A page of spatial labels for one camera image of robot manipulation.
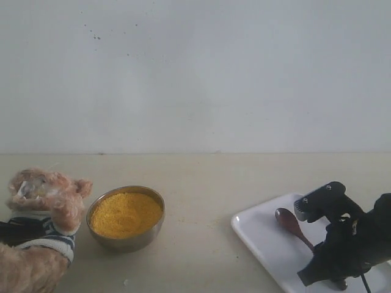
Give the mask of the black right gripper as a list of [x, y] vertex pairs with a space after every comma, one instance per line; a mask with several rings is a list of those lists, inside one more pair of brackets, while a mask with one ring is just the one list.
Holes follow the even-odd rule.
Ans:
[[367, 270], [390, 260], [390, 215], [374, 210], [326, 227], [323, 247], [297, 275], [305, 287], [329, 280], [347, 287], [346, 272]]

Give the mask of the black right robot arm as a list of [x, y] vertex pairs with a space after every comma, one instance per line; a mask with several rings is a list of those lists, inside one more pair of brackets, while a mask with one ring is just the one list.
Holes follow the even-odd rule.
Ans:
[[331, 223], [326, 238], [298, 272], [304, 286], [323, 280], [358, 277], [390, 260], [390, 194], [382, 194], [371, 211], [357, 219]]

